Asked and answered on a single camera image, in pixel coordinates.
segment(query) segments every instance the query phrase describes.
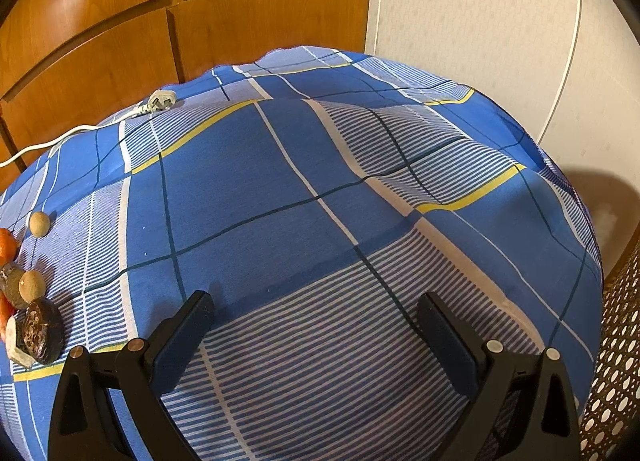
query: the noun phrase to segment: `dried fruit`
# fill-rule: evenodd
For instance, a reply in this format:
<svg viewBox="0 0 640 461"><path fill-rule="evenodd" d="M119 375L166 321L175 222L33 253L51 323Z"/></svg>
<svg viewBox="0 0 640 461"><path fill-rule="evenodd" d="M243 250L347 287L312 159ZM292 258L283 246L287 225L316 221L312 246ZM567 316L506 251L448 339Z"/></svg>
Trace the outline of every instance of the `dried fruit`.
<svg viewBox="0 0 640 461"><path fill-rule="evenodd" d="M17 251L18 243L14 235L6 228L0 228L0 266L13 261Z"/></svg>
<svg viewBox="0 0 640 461"><path fill-rule="evenodd" d="M20 295L20 279L23 275L24 270L16 263L6 263L0 268L0 288L15 309L27 309L29 305Z"/></svg>
<svg viewBox="0 0 640 461"><path fill-rule="evenodd" d="M4 342L6 323L14 315L15 308L6 300L4 293L0 291L0 339Z"/></svg>
<svg viewBox="0 0 640 461"><path fill-rule="evenodd" d="M44 297L47 291L47 284L37 269L30 269L21 276L18 289L20 290L20 296L27 304L30 304L35 298Z"/></svg>
<svg viewBox="0 0 640 461"><path fill-rule="evenodd" d="M24 351L22 329L13 316L6 325L6 340L4 345L6 346L6 355L12 362L21 365L25 369L31 369L35 360Z"/></svg>
<svg viewBox="0 0 640 461"><path fill-rule="evenodd" d="M29 229L34 237L44 237L49 233L51 221L44 212L34 212L29 218Z"/></svg>
<svg viewBox="0 0 640 461"><path fill-rule="evenodd" d="M30 303L22 324L28 354L41 364L58 359L65 343L62 316L52 301L39 297Z"/></svg>

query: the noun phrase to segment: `orange fruit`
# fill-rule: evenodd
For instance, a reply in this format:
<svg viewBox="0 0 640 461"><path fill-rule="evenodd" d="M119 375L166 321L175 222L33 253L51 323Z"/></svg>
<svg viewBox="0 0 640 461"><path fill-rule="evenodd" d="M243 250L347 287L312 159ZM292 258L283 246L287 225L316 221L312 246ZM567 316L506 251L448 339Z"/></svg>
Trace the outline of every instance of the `orange fruit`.
<svg viewBox="0 0 640 461"><path fill-rule="evenodd" d="M13 261L17 251L18 243L14 235L6 228L0 228L0 266Z"/></svg>
<svg viewBox="0 0 640 461"><path fill-rule="evenodd" d="M0 289L0 339L4 342L4 331L9 318L15 313L14 307L6 300L4 293Z"/></svg>

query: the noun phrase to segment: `wooden wardrobe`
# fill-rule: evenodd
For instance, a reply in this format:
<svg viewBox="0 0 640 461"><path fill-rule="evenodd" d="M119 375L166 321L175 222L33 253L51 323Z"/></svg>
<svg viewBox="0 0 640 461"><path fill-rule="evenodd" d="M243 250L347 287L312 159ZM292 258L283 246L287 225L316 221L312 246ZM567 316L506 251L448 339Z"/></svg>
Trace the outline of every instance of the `wooden wardrobe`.
<svg viewBox="0 0 640 461"><path fill-rule="evenodd" d="M159 86L299 44L363 51L369 0L17 0L0 24L0 160ZM41 152L0 169L5 189Z"/></svg>

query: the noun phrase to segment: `screw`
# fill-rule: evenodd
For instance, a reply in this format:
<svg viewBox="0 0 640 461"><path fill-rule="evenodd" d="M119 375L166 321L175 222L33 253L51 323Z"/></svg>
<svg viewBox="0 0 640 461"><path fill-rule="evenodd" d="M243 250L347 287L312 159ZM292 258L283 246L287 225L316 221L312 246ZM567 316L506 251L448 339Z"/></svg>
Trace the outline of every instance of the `screw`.
<svg viewBox="0 0 640 461"><path fill-rule="evenodd" d="M142 349L144 346L145 346L145 341L142 340L142 338L134 338L133 340L130 340L129 343L127 344L127 349L135 353L136 351L140 351L140 349Z"/></svg>
<svg viewBox="0 0 640 461"><path fill-rule="evenodd" d="M560 351L550 347L549 349L546 350L546 357L549 360L553 360L554 362L557 362L560 359Z"/></svg>
<svg viewBox="0 0 640 461"><path fill-rule="evenodd" d="M76 346L69 351L69 356L71 358L80 358L82 353L84 353L84 348L82 346Z"/></svg>
<svg viewBox="0 0 640 461"><path fill-rule="evenodd" d="M499 340L489 340L489 342L486 343L486 348L492 353L501 353L504 351L504 346L502 346L502 342Z"/></svg>

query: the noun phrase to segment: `white cable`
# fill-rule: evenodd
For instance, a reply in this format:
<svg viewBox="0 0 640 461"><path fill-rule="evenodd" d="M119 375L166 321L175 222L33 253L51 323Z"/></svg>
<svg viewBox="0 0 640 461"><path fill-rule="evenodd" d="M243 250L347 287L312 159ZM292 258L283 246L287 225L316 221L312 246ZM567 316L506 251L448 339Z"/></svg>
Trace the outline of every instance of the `white cable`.
<svg viewBox="0 0 640 461"><path fill-rule="evenodd" d="M575 23L574 23L574 35L571 40L571 46L569 47L569 56L566 60L566 65L564 66L564 72L562 73L562 78L560 80L560 85L558 86L558 91L556 91L556 97L554 98L553 103L551 104L551 109L549 109L549 114L546 115L545 123L542 125L542 129L540 134L536 138L536 143L540 145L542 143L542 138L545 137L546 130L548 130L549 125L551 125L551 120L556 113L556 109L558 108L558 104L560 102L560 97L562 96L562 91L564 91L564 86L566 85L567 78L569 77L569 70L571 69L571 64L574 61L575 47L578 42L578 31L580 29L580 18L582 17L582 0L578 0L577 6L575 8Z"/></svg>
<svg viewBox="0 0 640 461"><path fill-rule="evenodd" d="M60 143L62 140L64 140L67 136L71 136L74 133L79 133L81 131L95 131L104 127L109 127L115 124L119 124L120 122L123 122L124 120L127 120L128 118L131 118L134 116L162 111L166 108L172 107L172 105L175 104L175 100L176 100L175 92L173 91L165 91L165 90L155 91L149 97L149 101L146 104L143 104L141 106L138 105L137 107L130 109L129 111L124 113L122 116L116 118L115 120L113 120L112 122L109 122L108 124L104 124L103 126L83 125L83 126L74 127L73 129L69 129L68 131L66 131L65 134L62 134L62 136L57 137L55 140L51 140L50 142L47 142L45 144L37 144L34 146L25 147L24 149L22 149L20 152L17 152L17 154L14 154L5 162L2 162L0 164L0 168L6 167L7 165L12 164L15 160L20 158L21 155L23 155L25 152L38 151L40 149L47 149L49 147L53 147L57 143Z"/></svg>

